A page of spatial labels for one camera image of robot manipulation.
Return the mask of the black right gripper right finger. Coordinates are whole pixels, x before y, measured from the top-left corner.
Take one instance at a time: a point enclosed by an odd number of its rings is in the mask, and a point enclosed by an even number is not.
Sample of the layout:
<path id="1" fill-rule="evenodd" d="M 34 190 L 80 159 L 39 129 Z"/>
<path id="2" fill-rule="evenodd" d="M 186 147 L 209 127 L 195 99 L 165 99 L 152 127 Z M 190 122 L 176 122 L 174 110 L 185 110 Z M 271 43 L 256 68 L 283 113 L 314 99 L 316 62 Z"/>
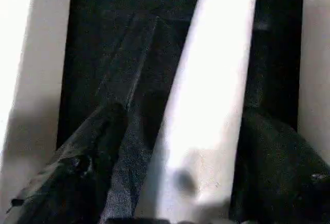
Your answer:
<path id="1" fill-rule="evenodd" d="M 237 222 L 329 223 L 329 165 L 289 125 L 245 109 L 230 217 Z"/>

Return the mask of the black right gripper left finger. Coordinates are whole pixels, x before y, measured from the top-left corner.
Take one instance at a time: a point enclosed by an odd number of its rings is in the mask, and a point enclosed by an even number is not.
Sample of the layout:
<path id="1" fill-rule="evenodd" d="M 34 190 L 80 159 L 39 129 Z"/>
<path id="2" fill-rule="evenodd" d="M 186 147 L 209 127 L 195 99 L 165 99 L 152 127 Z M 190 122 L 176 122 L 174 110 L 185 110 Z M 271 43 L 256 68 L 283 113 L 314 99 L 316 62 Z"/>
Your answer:
<path id="1" fill-rule="evenodd" d="M 121 104 L 99 107 L 12 199 L 10 223 L 98 223 L 126 129 Z"/>

